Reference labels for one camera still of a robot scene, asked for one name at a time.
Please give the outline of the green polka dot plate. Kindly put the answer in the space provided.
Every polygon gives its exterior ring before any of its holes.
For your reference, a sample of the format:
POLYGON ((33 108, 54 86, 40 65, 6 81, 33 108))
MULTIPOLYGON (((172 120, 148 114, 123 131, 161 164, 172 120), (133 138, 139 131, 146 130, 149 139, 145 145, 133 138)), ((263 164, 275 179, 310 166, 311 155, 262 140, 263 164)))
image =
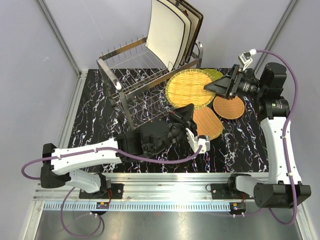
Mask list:
POLYGON ((205 68, 203 71, 210 75, 213 82, 224 76, 220 71, 216 69, 205 68))

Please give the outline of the round woven wicker plate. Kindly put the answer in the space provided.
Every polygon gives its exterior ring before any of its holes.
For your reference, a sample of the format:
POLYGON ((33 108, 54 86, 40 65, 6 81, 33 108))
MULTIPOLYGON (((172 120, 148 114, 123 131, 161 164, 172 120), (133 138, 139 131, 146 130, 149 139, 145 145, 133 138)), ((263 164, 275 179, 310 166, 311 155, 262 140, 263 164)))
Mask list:
POLYGON ((213 109, 220 117, 235 120, 244 114, 245 104, 238 96, 233 99, 217 96, 213 100, 213 109))

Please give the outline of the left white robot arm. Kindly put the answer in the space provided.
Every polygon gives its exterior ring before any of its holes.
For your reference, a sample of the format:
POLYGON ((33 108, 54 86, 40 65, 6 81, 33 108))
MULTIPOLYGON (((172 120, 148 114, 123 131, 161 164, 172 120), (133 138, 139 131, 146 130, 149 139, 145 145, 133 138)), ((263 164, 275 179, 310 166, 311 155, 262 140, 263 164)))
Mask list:
POLYGON ((169 121, 155 119, 137 129, 92 145, 55 148, 51 143, 45 144, 40 170, 41 187, 55 189, 68 185, 101 199, 107 195, 110 181, 101 173, 91 174, 85 172, 84 168, 127 162, 174 165, 192 160, 206 150, 205 141, 197 137, 194 109, 194 104, 190 103, 170 110, 169 121), (159 153, 179 140, 189 143, 193 151, 191 156, 177 160, 156 159, 159 153))

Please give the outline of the cream black-rimmed square plate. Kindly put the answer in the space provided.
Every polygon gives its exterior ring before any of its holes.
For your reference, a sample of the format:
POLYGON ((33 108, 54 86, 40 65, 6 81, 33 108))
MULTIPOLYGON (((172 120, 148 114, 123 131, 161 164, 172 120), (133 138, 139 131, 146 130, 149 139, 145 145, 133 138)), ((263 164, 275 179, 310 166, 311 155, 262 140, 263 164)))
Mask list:
POLYGON ((145 46, 168 71, 177 67, 185 36, 185 23, 167 0, 151 2, 151 16, 145 46))

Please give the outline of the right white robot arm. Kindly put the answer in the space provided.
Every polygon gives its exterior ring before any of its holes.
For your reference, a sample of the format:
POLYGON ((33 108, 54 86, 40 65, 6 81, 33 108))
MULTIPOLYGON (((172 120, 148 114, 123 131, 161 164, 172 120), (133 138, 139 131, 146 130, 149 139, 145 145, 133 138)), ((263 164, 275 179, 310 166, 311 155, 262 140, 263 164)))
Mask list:
POLYGON ((263 183, 249 174, 233 173, 226 192, 233 199, 246 193, 259 208, 291 209, 312 194, 311 186, 302 183, 295 165, 290 124, 286 123, 291 109, 282 96, 286 79, 287 68, 277 62, 267 63, 260 78, 256 78, 253 69, 242 70, 235 64, 227 74, 204 86, 204 90, 227 100, 238 95, 254 99, 267 148, 268 182, 263 183))

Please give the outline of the woven wicker tray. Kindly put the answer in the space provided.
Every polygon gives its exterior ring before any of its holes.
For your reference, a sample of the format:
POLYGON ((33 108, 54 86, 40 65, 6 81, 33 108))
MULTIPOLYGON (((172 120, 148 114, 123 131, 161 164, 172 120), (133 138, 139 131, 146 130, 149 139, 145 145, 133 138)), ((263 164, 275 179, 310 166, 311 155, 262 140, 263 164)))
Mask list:
POLYGON ((193 121, 197 125, 197 134, 199 136, 208 136, 210 141, 218 138, 224 129, 220 119, 207 106, 194 111, 193 121))

